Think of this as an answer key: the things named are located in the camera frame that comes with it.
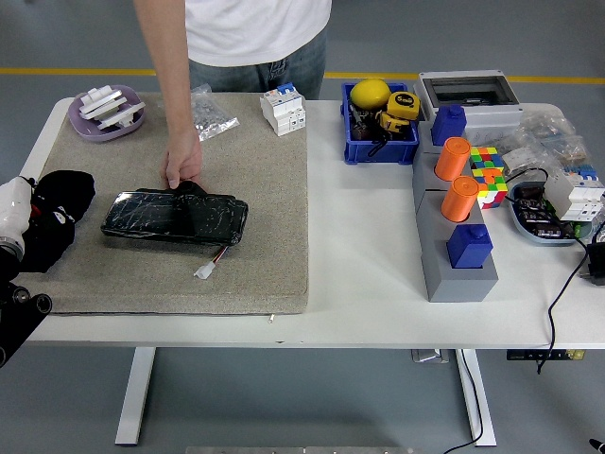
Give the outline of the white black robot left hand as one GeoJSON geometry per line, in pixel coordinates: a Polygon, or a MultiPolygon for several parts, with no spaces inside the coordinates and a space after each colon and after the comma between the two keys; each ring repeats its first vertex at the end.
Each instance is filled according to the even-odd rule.
{"type": "Polygon", "coordinates": [[[53,183],[15,177],[1,186],[1,246],[24,255],[27,245],[69,246],[73,218],[65,209],[67,193],[53,183]]]}

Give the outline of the person's right hand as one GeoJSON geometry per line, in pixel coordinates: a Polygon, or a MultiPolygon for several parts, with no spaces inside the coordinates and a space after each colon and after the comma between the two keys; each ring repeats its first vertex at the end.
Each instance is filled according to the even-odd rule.
{"type": "Polygon", "coordinates": [[[194,129],[169,133],[162,172],[166,184],[176,189],[183,182],[200,182],[202,148],[194,129]]]}

